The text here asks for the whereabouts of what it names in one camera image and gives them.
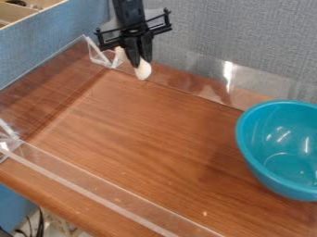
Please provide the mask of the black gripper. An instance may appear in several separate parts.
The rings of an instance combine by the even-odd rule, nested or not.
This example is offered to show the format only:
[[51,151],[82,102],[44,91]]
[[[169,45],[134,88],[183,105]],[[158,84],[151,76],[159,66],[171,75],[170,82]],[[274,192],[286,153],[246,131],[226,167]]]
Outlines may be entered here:
[[159,9],[158,15],[149,18],[142,0],[112,0],[112,7],[114,19],[94,33],[99,49],[122,46],[131,66],[136,68],[140,56],[146,62],[153,61],[154,36],[171,30],[171,11],[167,8]]

